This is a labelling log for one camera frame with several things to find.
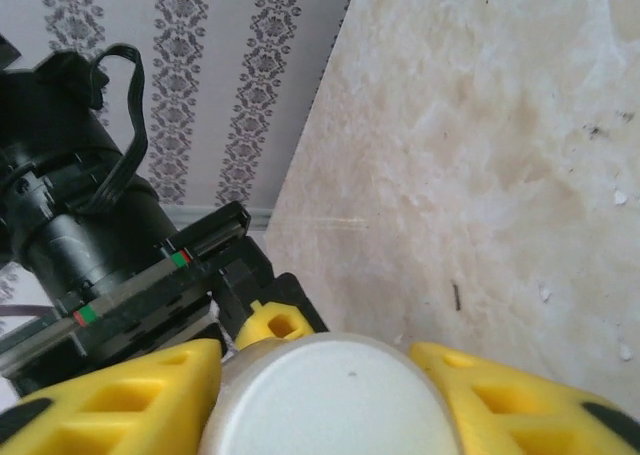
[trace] damask wallpaper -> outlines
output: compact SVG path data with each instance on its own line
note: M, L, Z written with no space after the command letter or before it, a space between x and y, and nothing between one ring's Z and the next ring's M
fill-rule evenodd
M150 137L141 174L161 201L268 209L349 1L0 0L0 33L23 55L11 68L32 68L51 50L93 57L112 43L136 46ZM111 83L99 119L125 148L132 67L103 66ZM45 300L16 265L0 273L0 304ZM0 319L0 333L23 321Z

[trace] beige marble surface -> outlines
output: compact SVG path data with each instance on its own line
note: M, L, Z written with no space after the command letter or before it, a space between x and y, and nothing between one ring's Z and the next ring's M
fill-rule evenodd
M333 329L640 417L638 20L640 0L353 0L267 232L276 270Z

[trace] yellow plastic part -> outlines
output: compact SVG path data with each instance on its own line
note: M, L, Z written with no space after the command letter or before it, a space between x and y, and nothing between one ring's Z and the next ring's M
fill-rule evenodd
M314 333L298 307L277 302L262 305L256 300L251 308L253 315L242 326L234 341L239 350L265 338L291 341Z
M445 397L466 455L637 455L582 408L619 410L601 397L432 343L409 358Z
M195 340L45 388L54 401L2 455L195 455L220 387L220 344Z

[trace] white baseboard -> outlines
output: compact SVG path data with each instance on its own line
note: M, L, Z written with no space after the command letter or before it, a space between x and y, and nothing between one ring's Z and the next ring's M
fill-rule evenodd
M200 220L205 215L217 210L216 207L200 207L194 205L162 205L167 216L171 219L178 230L183 229L187 225ZM270 208L248 208L251 215L250 230L264 232L269 225L271 213Z

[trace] white cylinder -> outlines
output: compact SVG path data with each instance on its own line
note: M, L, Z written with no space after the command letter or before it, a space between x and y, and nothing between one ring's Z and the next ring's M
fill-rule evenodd
M271 348L226 379L200 455L461 453L440 393L395 349L336 333Z

